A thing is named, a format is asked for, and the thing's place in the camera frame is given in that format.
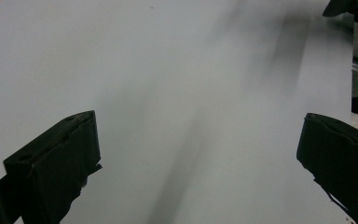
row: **white surface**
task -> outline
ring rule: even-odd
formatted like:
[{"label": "white surface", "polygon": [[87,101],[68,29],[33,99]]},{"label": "white surface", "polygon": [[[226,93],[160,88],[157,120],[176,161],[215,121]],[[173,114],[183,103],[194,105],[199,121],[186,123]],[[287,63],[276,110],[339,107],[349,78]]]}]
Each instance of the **white surface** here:
[{"label": "white surface", "polygon": [[307,112],[351,120],[351,38],[326,4],[0,1],[0,177],[94,109],[103,169],[62,223],[344,223],[296,160]]}]

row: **white background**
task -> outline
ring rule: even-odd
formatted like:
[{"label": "white background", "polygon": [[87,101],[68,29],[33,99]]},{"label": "white background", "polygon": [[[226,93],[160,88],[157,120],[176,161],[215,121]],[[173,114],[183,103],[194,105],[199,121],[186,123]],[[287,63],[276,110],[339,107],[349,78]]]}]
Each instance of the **white background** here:
[{"label": "white background", "polygon": [[326,5],[1,0],[0,178],[93,109],[103,169],[62,223],[346,223],[296,160],[308,112],[350,119],[351,35]]}]

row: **white table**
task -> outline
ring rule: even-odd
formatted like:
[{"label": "white table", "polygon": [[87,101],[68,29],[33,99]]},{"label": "white table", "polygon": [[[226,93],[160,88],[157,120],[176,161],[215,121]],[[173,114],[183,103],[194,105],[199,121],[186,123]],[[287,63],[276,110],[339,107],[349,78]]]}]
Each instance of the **white table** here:
[{"label": "white table", "polygon": [[0,177],[94,109],[103,169],[62,223],[347,223],[296,160],[307,112],[350,120],[327,2],[1,0]]}]

